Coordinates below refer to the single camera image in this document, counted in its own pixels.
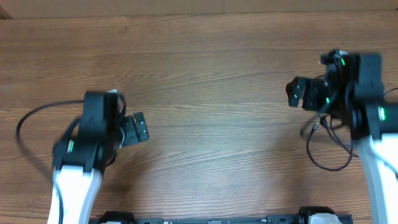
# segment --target wall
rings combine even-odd
[[[394,10],[398,7],[398,0],[0,0],[0,5],[12,18],[33,19],[159,14]]]

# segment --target green led light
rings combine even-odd
[[[380,119],[384,121],[386,119],[386,114],[384,113],[384,108],[380,108],[381,116]]]
[[[72,152],[73,151],[73,145],[75,144],[75,142],[74,141],[72,141],[71,143],[70,143],[70,152]]]

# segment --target wooden table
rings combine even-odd
[[[318,54],[339,47],[380,51],[386,88],[398,86],[396,11],[5,20],[0,31],[0,223],[45,223],[50,208],[52,184],[16,146],[18,120],[113,88],[128,113],[144,112],[150,140],[120,150],[93,217],[263,217],[324,205],[371,223],[361,163],[340,172],[311,163],[299,129],[313,113],[289,108],[285,85],[323,74]],[[48,169],[80,113],[52,108],[24,124]],[[324,130],[315,136],[323,165],[346,161]]]

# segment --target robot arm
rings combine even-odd
[[[87,224],[105,168],[120,147],[149,139],[144,115],[124,116],[115,92],[85,94],[83,114],[53,147],[53,194],[48,224]],[[76,136],[73,129],[79,124]]]
[[[384,100],[379,54],[321,55],[326,75],[296,77],[286,86],[289,106],[329,114],[350,127],[365,172],[373,223],[396,223],[398,211],[398,104]]]
[[[358,154],[368,183],[373,223],[395,223],[398,211],[398,134],[371,136],[358,142]]]

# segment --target black cable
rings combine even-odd
[[[325,104],[321,107],[321,109],[320,109],[319,111],[317,111],[317,114],[314,115],[314,117],[312,117],[311,119],[309,119],[309,120],[302,126],[302,128],[301,128],[301,130],[300,130],[300,135],[301,135],[301,137],[302,137],[303,134],[304,134],[304,130],[305,130],[308,126],[310,126],[311,123],[312,123],[315,119],[317,119],[320,115],[323,115],[324,112],[325,112],[326,110],[329,109],[329,107],[330,107],[330,106],[333,104],[333,102],[336,100],[337,95],[338,95],[338,91],[336,91],[336,92],[330,97],[330,102],[329,102],[329,103],[325,103]]]
[[[314,126],[313,126],[313,128],[312,128],[312,130],[311,130],[311,132],[310,132],[310,135],[308,135],[308,139],[307,139],[307,154],[308,154],[309,158],[311,159],[311,161],[312,161],[317,167],[319,167],[319,168],[321,168],[321,169],[324,169],[324,170],[327,170],[327,171],[336,172],[336,171],[340,171],[340,170],[344,169],[344,168],[347,167],[348,164],[350,164],[350,162],[353,160],[354,149],[353,149],[353,145],[352,145],[352,144],[351,144],[351,150],[350,150],[350,152],[349,152],[349,159],[348,159],[347,163],[346,163],[345,165],[339,167],[339,168],[336,168],[336,169],[331,169],[331,168],[324,167],[324,166],[320,165],[319,163],[317,163],[317,162],[315,161],[315,159],[312,157],[311,152],[310,152],[310,141],[311,141],[312,135],[313,135],[314,132],[317,130],[318,125],[319,125],[318,122],[315,123]]]
[[[353,83],[353,82],[349,82],[348,85],[347,85],[347,87],[346,87],[346,90],[345,90],[345,105],[346,105],[347,108],[349,108],[349,105],[348,105],[348,97],[349,97],[349,94],[351,93],[353,87],[354,87],[354,83]],[[392,88],[392,89],[388,90],[387,92],[385,92],[385,93],[384,93],[384,97],[386,97],[390,92],[395,91],[395,90],[398,90],[398,87],[397,87],[397,88]],[[331,100],[331,103],[329,103],[328,106],[330,106],[330,105],[333,103],[334,100],[335,100],[335,98],[333,98],[333,99]],[[305,129],[307,126],[309,126],[309,123],[311,123],[311,122],[312,122],[314,119],[316,119],[317,116],[319,115],[319,116],[321,117],[321,118],[320,118],[320,124],[321,124],[323,127],[325,127],[325,129],[326,129],[326,131],[327,131],[329,137],[331,138],[331,140],[333,140],[337,145],[339,145],[339,146],[341,146],[342,148],[344,148],[345,151],[347,151],[347,152],[350,154],[350,157],[349,157],[348,162],[347,162],[344,166],[339,167],[339,168],[337,168],[337,169],[330,169],[330,168],[323,167],[323,166],[321,166],[320,164],[318,164],[318,163],[313,159],[313,157],[312,157],[312,155],[311,155],[311,152],[310,152],[309,145],[310,145],[311,137],[312,137],[312,135],[314,134],[314,132],[317,130],[319,123],[315,123],[315,124],[314,124],[314,126],[313,126],[313,128],[312,128],[312,130],[311,130],[311,133],[308,135],[308,139],[307,139],[307,153],[308,153],[308,156],[309,156],[309,158],[311,159],[311,161],[312,161],[317,167],[319,167],[319,168],[321,168],[321,169],[328,170],[328,171],[339,171],[339,170],[342,170],[342,169],[344,169],[345,167],[347,167],[348,164],[350,164],[350,162],[351,162],[351,160],[352,160],[353,157],[357,157],[357,158],[358,158],[358,155],[354,153],[353,144],[351,143],[350,146],[347,146],[347,145],[343,144],[343,142],[341,141],[341,139],[338,137],[338,135],[337,135],[336,132],[335,132],[336,129],[342,128],[342,127],[344,126],[344,124],[340,124],[340,125],[337,126],[337,127],[333,127],[333,118],[331,117],[331,118],[330,118],[330,127],[329,127],[329,126],[328,126],[328,123],[326,122],[326,116],[323,116],[323,115],[322,115],[323,113],[320,113],[320,112],[322,112],[322,109],[318,112],[318,114],[317,114],[316,116],[314,116],[312,119],[310,119],[310,120],[307,121],[307,123],[306,123],[306,124],[303,126],[303,128],[300,130],[300,135],[303,135],[304,129]]]
[[[333,118],[330,118],[330,130],[332,131],[334,137],[336,138],[337,144],[340,145],[341,147],[343,147],[349,153],[349,149],[348,149],[347,145],[343,144],[343,142],[340,140],[340,138],[337,136],[337,134],[335,132],[335,129],[333,127]]]
[[[398,87],[397,88],[392,88],[389,91],[385,92],[384,93],[384,97],[386,97],[390,92],[395,91],[395,90],[398,90]]]
[[[28,147],[26,147],[25,144],[22,142],[22,139],[21,139],[21,127],[22,127],[22,124],[24,123],[24,121],[25,121],[29,116],[31,116],[32,114],[34,114],[34,113],[36,113],[36,112],[38,112],[38,111],[40,111],[40,110],[42,110],[42,109],[46,109],[46,108],[50,108],[50,107],[54,107],[54,106],[69,105],[69,104],[74,104],[74,103],[83,103],[83,100],[61,101],[61,102],[56,102],[56,103],[50,103],[50,104],[47,104],[47,105],[40,106],[40,107],[38,107],[38,108],[36,108],[36,109],[33,109],[32,111],[30,111],[30,112],[28,112],[27,114],[25,114],[25,116],[23,116],[23,117],[19,120],[18,125],[17,125],[17,128],[16,128],[16,141],[17,141],[17,144],[18,144],[18,146],[19,146],[19,149],[20,149],[21,153],[22,153],[26,158],[30,159],[30,162],[31,162],[34,166],[36,166],[36,168],[44,175],[44,177],[45,177],[46,179],[48,179],[49,181],[51,181],[51,182],[53,183],[53,185],[54,185],[54,187],[55,187],[55,190],[57,191],[58,200],[59,200],[59,218],[58,218],[58,223],[59,223],[59,224],[62,224],[62,223],[63,223],[63,198],[62,198],[62,195],[61,195],[60,188],[59,188],[59,186],[58,186],[58,183],[56,183],[55,181],[53,181],[51,171],[48,170],[48,169],[38,160],[38,158],[34,157],[32,151],[31,151]]]

